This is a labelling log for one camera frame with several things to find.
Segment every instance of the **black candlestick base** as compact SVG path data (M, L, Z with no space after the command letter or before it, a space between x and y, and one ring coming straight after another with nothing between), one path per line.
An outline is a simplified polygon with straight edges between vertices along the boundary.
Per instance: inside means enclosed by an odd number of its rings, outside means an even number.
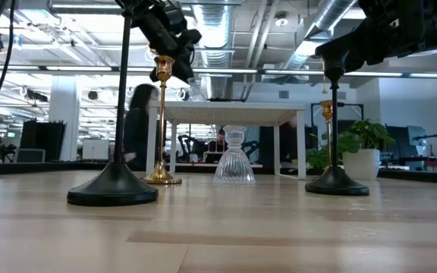
M109 163L97 177L67 195L67 201L78 206L128 206L157 198L158 190L134 176L125 163Z
M338 196L368 196L369 188L353 181L340 167L330 167L315 181L306 184L309 193Z

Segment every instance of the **white table leg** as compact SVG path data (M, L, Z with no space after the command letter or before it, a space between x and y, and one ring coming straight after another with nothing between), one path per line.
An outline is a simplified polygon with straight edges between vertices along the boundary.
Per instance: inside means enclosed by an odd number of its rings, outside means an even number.
M281 174L281 157L279 143L279 126L274 126L274 174Z
M146 175L150 175L155 168L156 151L156 121L158 120L158 108L149 108L148 124L148 149L146 152Z
M307 157L306 140L304 136L304 111L296 112L296 134L297 134L297 178L306 180L307 178Z
M171 123L171 154L170 154L170 172L174 173L176 167L176 130L178 123L172 121Z

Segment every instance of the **black stand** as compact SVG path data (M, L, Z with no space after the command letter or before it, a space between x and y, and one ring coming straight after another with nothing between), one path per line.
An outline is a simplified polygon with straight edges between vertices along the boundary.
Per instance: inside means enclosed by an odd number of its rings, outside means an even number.
M306 184L304 189L309 193L320 193L339 196L367 196L369 188L353 181L338 167L338 81L344 74L343 59L325 60L325 75L332 82L332 166L315 181Z
M119 80L118 119L116 123L114 163L109 163L97 177L68 191L67 201L79 206L128 206L153 202L158 190L134 176L122 160L124 101L126 99L127 60L133 6L124 6L121 74Z

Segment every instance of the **potted plant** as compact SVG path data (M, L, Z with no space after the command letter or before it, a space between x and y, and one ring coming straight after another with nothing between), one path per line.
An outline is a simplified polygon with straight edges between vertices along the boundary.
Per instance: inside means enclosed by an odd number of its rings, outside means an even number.
M380 165L381 143L389 145L394 140L383 125L372 120L357 121L348 133L357 136L360 149L357 152L343 152L343 165L349 177L361 180L377 178Z
M328 167L328 143L326 142L326 133L322 135L322 141L319 141L319 149L308 149L306 152L306 158L309 169L322 170ZM338 153L341 155L343 152L357 152L360 148L358 140L351 133L341 133L338 135Z

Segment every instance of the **white pot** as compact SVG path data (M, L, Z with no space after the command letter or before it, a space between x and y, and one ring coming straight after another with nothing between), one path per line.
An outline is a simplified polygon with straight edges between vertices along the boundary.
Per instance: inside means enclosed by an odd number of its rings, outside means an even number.
M360 149L357 153L344 152L343 166L350 178L375 180L379 173L380 151Z

